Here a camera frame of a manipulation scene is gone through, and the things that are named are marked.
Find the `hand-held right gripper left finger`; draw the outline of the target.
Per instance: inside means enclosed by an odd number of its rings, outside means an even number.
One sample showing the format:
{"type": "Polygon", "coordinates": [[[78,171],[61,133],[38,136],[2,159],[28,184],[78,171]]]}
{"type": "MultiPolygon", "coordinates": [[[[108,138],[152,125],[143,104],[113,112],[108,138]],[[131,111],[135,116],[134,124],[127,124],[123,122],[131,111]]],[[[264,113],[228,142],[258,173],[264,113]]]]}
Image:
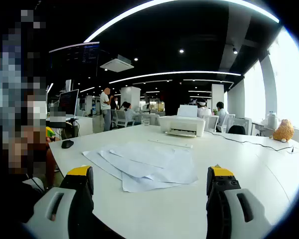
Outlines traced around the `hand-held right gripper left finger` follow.
{"type": "Polygon", "coordinates": [[[34,205],[24,225],[36,239],[91,239],[93,194],[93,167],[74,168],[34,205]]]}

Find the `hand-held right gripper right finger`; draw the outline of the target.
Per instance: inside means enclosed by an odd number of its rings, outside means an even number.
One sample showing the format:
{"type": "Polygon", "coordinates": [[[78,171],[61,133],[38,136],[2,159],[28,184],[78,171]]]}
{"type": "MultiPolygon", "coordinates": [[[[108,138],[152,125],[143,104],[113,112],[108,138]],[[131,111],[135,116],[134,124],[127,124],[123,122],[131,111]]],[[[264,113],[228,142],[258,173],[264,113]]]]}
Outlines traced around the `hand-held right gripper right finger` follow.
{"type": "Polygon", "coordinates": [[[271,230],[263,204],[231,171],[209,167],[206,195],[208,239],[263,239],[271,230]]]}

